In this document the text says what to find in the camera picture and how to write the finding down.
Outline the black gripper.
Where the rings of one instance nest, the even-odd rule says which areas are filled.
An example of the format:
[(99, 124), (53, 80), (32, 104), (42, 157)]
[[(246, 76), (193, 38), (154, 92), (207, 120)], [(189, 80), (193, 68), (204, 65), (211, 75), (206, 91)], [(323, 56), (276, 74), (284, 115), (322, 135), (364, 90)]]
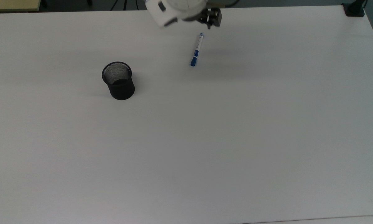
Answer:
[(222, 13), (220, 9), (203, 9), (198, 15), (199, 22), (206, 22), (207, 29), (210, 30), (212, 27), (212, 21), (214, 21), (215, 27), (220, 27), (222, 21)]

